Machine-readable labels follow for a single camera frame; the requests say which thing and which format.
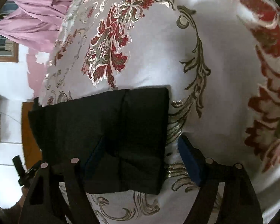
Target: wooden furniture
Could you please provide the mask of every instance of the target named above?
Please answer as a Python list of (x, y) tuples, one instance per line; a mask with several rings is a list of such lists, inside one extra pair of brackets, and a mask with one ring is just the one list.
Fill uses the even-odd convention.
[(42, 159), (41, 151), (29, 126), (28, 112), (32, 109), (32, 106), (33, 102), (22, 104), (22, 144), (27, 169)]

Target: pink curtain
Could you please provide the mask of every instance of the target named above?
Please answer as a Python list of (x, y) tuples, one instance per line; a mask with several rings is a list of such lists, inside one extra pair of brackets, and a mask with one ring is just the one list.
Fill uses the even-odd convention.
[(42, 52), (51, 52), (72, 0), (10, 0), (19, 8), (0, 21), (0, 35)]

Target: wall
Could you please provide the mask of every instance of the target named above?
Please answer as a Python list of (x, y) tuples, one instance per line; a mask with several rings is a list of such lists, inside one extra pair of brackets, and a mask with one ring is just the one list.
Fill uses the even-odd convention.
[(47, 53), (19, 45), (19, 62), (0, 62), (0, 206), (9, 208), (21, 197), (12, 158), (24, 163), (21, 137), (22, 102), (38, 96), (46, 69)]

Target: white floor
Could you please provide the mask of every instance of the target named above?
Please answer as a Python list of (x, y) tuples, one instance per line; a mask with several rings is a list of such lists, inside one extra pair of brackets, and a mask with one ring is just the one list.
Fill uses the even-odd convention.
[(20, 155), (24, 163), (21, 138), (22, 102), (3, 99), (0, 101), (0, 206), (12, 207), (21, 197), (18, 174), (12, 158)]

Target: cable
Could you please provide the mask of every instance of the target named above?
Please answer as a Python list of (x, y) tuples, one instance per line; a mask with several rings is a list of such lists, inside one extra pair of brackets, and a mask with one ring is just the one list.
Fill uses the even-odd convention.
[(12, 118), (10, 115), (8, 115), (8, 114), (6, 114), (6, 113), (3, 113), (3, 112), (1, 112), (0, 111), (0, 114), (4, 114), (4, 115), (6, 115), (6, 116), (8, 116), (8, 117), (10, 117), (10, 118)]

